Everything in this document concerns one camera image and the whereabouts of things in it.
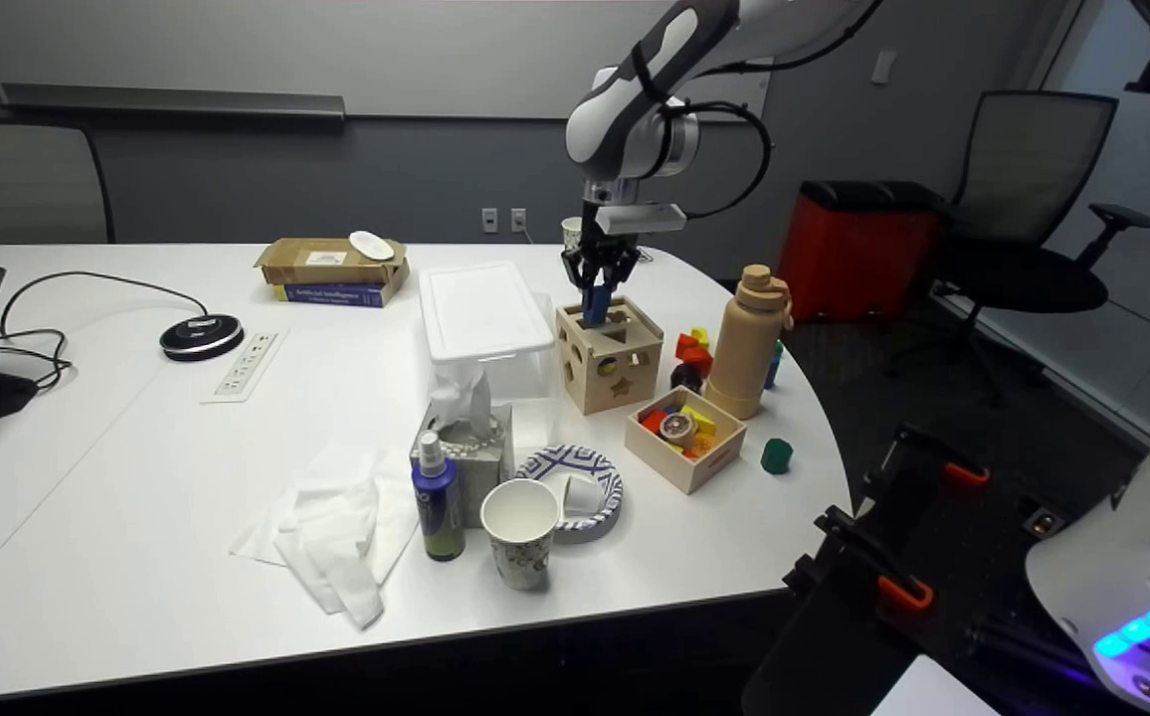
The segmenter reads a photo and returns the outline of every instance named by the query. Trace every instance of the red object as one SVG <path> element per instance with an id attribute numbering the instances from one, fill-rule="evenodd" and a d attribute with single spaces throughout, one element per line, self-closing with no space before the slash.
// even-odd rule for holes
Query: red object
<path id="1" fill-rule="evenodd" d="M 666 424 L 659 412 L 640 414 L 640 426 L 643 426 L 648 434 L 659 434 L 659 424 Z"/>
<path id="2" fill-rule="evenodd" d="M 973 473 L 973 471 L 968 471 L 968 467 L 959 467 L 959 462 L 941 462 L 941 482 L 952 482 L 952 487 L 959 487 L 959 491 L 988 491 L 988 473 Z"/>
<path id="3" fill-rule="evenodd" d="M 927 209 L 853 209 L 798 195 L 776 274 L 789 280 L 797 319 L 886 319 L 931 256 Z"/>
<path id="4" fill-rule="evenodd" d="M 679 333 L 677 357 L 679 357 L 685 368 L 695 368 L 699 380 L 707 380 L 711 353 L 707 353 L 707 348 L 705 348 L 699 340 Z"/>
<path id="5" fill-rule="evenodd" d="M 907 593 L 902 587 L 895 587 L 891 577 L 874 581 L 883 610 L 891 610 L 895 616 L 924 616 L 935 604 L 935 588 L 927 581 L 916 581 Z"/>

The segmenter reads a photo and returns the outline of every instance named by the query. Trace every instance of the white cup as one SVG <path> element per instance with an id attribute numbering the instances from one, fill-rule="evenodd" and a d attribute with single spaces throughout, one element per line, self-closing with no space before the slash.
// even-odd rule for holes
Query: white cup
<path id="1" fill-rule="evenodd" d="M 550 587 L 544 559 L 563 504 L 536 482 L 502 482 L 481 503 L 481 531 L 494 545 L 494 568 L 508 588 L 536 593 Z"/>

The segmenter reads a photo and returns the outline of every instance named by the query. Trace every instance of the office chair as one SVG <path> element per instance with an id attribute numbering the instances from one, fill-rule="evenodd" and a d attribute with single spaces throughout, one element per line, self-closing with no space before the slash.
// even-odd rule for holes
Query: office chair
<path id="1" fill-rule="evenodd" d="M 81 127 L 0 120 L 0 242 L 112 242 L 101 160 Z"/>
<path id="2" fill-rule="evenodd" d="M 1093 172 L 1114 112 L 1119 101 L 1075 92 L 988 92 L 973 108 L 964 182 L 941 214 L 927 280 L 937 294 L 972 302 L 945 353 L 972 357 L 993 408 L 1002 396 L 991 374 L 991 353 L 1014 363 L 1032 380 L 1042 374 L 1042 368 L 1010 348 L 977 340 L 977 311 L 1099 311 L 1106 288 L 1093 274 L 1093 264 L 1114 235 L 1150 226 L 1150 214 L 1119 205 L 1091 205 L 1101 219 L 1099 239 L 1075 259 L 1045 251 L 1045 239 Z M 924 344 L 891 353 L 886 374 L 898 374 L 907 357 L 935 348 Z"/>

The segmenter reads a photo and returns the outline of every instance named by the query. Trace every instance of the plate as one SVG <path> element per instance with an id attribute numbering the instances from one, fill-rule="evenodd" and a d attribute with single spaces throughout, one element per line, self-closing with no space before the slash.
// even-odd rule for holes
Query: plate
<path id="1" fill-rule="evenodd" d="M 512 477 L 558 482 L 563 473 L 570 473 L 563 520 L 558 527 L 558 532 L 571 540 L 610 532 L 620 512 L 624 487 L 603 453 L 586 445 L 550 445 L 533 453 Z"/>

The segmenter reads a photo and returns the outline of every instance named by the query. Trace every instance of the spray bottle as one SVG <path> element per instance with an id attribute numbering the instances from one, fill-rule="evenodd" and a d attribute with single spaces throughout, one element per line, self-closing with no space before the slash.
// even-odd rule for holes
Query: spray bottle
<path id="1" fill-rule="evenodd" d="M 459 467 L 445 457 L 432 430 L 418 434 L 418 449 L 408 457 L 421 548 L 432 563 L 452 563 L 461 555 L 461 487 Z"/>

